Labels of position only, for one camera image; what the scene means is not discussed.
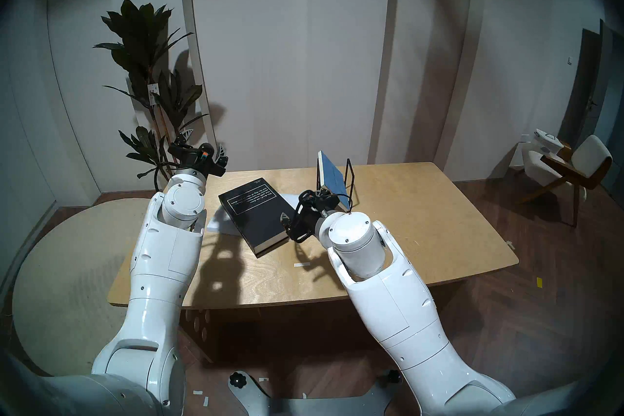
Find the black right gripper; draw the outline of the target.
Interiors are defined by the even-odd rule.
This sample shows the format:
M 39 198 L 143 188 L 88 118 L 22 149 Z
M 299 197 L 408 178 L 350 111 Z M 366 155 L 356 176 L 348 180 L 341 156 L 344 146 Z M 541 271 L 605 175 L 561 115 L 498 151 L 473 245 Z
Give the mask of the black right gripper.
M 318 237 L 321 221 L 321 193 L 300 193 L 294 218 L 286 213 L 280 214 L 282 226 L 289 226 L 288 237 L 296 243 L 302 243 L 310 237 Z

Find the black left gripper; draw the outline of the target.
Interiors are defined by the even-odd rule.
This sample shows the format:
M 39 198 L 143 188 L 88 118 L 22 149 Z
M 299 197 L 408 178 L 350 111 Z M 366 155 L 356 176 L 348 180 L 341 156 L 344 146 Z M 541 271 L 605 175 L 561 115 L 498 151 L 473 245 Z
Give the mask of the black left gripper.
M 178 142 L 168 147 L 168 152 L 178 160 L 176 170 L 192 170 L 203 176 L 223 176 L 226 172 L 228 156 L 223 145 L 218 146 L 218 157 L 214 159 L 215 148 L 210 143 L 202 143 L 198 148 L 189 145 L 194 129 L 185 129 L 178 134 Z

